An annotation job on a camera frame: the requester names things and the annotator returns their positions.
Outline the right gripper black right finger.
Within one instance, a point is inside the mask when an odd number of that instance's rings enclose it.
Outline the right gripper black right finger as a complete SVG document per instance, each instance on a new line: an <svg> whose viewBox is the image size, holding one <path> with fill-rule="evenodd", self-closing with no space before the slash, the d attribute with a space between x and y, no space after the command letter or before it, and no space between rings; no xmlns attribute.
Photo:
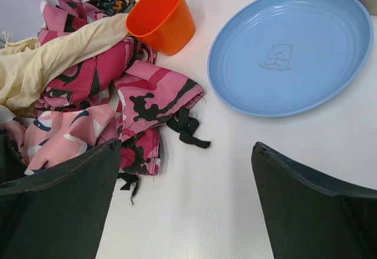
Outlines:
<svg viewBox="0 0 377 259"><path fill-rule="evenodd" d="M251 162L274 258L376 258L376 190L314 170L262 142Z"/></svg>

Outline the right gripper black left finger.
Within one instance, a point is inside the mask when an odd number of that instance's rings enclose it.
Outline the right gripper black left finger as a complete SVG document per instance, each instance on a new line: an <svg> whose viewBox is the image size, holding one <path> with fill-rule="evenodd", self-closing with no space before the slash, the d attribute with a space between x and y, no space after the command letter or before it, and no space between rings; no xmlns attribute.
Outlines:
<svg viewBox="0 0 377 259"><path fill-rule="evenodd" d="M1 258L95 258L120 166L109 140L1 185Z"/></svg>

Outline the light pink shark print cloth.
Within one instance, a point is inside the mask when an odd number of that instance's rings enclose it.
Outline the light pink shark print cloth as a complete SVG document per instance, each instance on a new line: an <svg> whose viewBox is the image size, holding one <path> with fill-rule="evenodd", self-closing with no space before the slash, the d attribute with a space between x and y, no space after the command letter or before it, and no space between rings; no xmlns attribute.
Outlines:
<svg viewBox="0 0 377 259"><path fill-rule="evenodd" d="M25 175L51 168L102 144L104 131L114 119L114 110L104 104L75 112L45 111L26 127L1 106L1 129L21 157Z"/></svg>

